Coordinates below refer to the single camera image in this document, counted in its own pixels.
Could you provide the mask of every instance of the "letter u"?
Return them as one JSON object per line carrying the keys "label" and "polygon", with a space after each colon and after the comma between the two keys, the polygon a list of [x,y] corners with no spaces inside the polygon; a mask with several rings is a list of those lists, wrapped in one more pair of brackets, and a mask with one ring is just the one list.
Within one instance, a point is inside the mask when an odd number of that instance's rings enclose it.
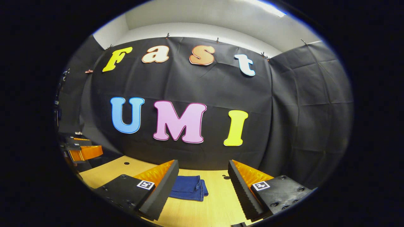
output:
{"label": "letter u", "polygon": [[125,124],[122,121],[122,106],[125,103],[125,99],[121,97],[115,97],[111,99],[112,104],[112,124],[116,130],[132,134],[139,130],[140,128],[140,107],[145,103],[142,98],[131,98],[129,103],[132,105],[132,123]]}

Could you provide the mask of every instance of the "ceiling light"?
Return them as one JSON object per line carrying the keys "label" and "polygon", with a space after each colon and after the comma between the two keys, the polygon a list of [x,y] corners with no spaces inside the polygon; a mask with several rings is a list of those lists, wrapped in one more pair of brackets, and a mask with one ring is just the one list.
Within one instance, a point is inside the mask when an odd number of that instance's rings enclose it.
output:
{"label": "ceiling light", "polygon": [[278,17],[283,17],[286,15],[286,13],[279,11],[273,5],[271,5],[267,2],[262,2],[262,1],[258,1],[258,0],[244,0],[244,1],[251,3],[253,5],[256,5],[269,13],[277,15]]}

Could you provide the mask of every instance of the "white ceiling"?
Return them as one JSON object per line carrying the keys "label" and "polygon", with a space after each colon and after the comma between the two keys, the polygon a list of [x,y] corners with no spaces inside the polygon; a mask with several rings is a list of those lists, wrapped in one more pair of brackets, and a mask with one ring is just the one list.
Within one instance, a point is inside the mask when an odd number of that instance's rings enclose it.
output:
{"label": "white ceiling", "polygon": [[321,40],[291,15],[278,17],[252,3],[257,0],[153,0],[125,14],[129,30],[161,23],[190,22],[236,30],[284,52]]}

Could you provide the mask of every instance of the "wooden table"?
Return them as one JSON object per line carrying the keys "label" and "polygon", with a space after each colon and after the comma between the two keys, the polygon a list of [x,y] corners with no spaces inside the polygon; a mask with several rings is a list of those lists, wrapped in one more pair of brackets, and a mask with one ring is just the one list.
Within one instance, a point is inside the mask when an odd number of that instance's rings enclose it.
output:
{"label": "wooden table", "polygon": [[[81,172],[80,175],[88,186],[98,188],[121,174],[135,176],[155,166],[123,156]],[[199,175],[205,180],[209,195],[204,197],[203,202],[168,197],[159,220],[153,223],[165,227],[229,227],[241,222],[251,224],[250,220],[246,220],[231,181],[223,178],[223,175],[228,176],[227,170],[179,169],[178,175]]]}

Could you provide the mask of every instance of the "orange soft pad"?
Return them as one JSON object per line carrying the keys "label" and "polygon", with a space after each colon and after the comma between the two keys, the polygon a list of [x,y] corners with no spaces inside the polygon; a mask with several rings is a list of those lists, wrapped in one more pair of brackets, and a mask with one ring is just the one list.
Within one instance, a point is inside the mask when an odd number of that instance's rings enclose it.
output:
{"label": "orange soft pad", "polygon": [[84,160],[95,158],[102,154],[103,152],[101,146],[81,146],[81,155],[83,156]]}
{"label": "orange soft pad", "polygon": [[103,154],[101,146],[81,146],[81,151],[70,151],[73,161],[85,161]]}
{"label": "orange soft pad", "polygon": [[72,160],[74,162],[76,161],[83,161],[83,157],[81,156],[81,152],[80,151],[69,151],[70,155],[72,156]]}
{"label": "orange soft pad", "polygon": [[86,140],[89,141],[89,139],[80,139],[80,138],[73,138],[74,140]]}
{"label": "orange soft pad", "polygon": [[234,160],[232,160],[232,161],[234,162],[234,165],[238,169],[238,172],[240,172],[241,177],[243,178],[244,182],[248,185],[248,188],[250,189],[250,191],[251,191],[252,184],[273,179],[272,176],[270,176],[266,173],[263,173],[261,171],[258,171],[245,164],[242,164],[241,162],[237,162]]}
{"label": "orange soft pad", "polygon": [[158,184],[163,179],[164,175],[166,175],[168,169],[170,168],[171,164],[173,164],[173,162],[174,162],[174,160],[171,160],[169,162],[166,162],[166,163],[163,163],[156,167],[153,167],[143,173],[140,173],[140,174],[134,176],[134,178],[137,178],[137,179],[143,180],[143,181],[151,181],[157,187]]}

